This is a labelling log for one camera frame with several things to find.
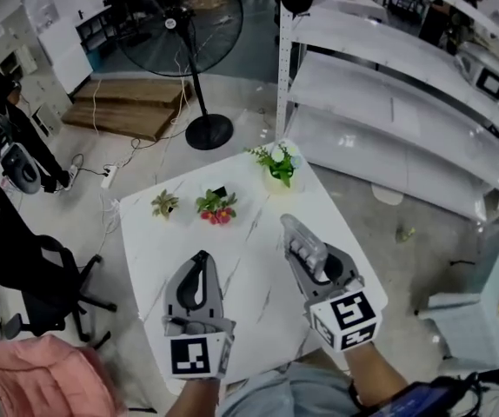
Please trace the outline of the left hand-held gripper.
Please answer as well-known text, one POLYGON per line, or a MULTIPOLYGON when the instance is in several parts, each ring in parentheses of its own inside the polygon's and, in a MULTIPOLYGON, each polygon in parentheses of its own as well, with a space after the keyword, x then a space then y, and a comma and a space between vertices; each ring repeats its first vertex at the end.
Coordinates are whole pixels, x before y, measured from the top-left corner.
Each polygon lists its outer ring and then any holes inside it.
POLYGON ((223 317, 223 294, 211 254, 200 250, 172 275, 165 289, 164 338, 170 350, 170 375, 179 380, 222 379, 227 372, 236 322, 223 317))

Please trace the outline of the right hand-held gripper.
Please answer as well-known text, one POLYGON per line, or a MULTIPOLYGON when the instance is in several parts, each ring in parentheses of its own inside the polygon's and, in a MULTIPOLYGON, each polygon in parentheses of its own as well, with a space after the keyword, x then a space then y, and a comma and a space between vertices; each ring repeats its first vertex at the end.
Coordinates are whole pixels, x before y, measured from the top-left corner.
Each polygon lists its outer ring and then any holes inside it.
POLYGON ((345 352, 375 338, 381 309, 366 295, 352 257, 330 244, 326 248, 327 281, 318 281, 300 255, 286 250, 285 259, 304 295, 304 316, 310 327, 333 351, 345 352))

